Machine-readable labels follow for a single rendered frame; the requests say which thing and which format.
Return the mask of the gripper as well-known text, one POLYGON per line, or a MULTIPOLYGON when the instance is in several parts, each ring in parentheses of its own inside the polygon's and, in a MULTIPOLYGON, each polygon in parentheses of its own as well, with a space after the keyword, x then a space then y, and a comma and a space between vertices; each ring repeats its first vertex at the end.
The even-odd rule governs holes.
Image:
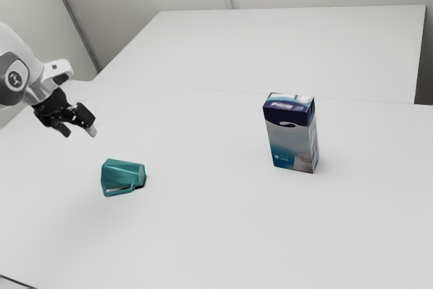
POLYGON ((95 137, 95 116, 82 103, 78 102, 72 111, 65 92, 57 88, 47 99, 32 106, 34 115, 45 127, 52 127, 64 137, 69 137, 71 130, 66 123, 72 123, 84 129, 89 136, 95 137))

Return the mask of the teal faceted mug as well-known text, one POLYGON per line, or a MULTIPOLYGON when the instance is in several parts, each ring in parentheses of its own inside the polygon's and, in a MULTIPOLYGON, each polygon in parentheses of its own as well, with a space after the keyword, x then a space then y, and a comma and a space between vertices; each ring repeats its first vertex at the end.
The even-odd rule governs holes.
POLYGON ((105 197, 128 194, 145 185, 143 164, 107 159, 101 167, 101 187, 105 197))

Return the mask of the blue and white carton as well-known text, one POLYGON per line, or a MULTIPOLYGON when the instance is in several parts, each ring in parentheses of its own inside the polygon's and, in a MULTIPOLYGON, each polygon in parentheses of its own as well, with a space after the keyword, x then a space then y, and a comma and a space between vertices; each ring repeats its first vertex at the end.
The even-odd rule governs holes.
POLYGON ((319 160, 314 97, 270 93, 263 114, 273 165, 313 174, 319 160))

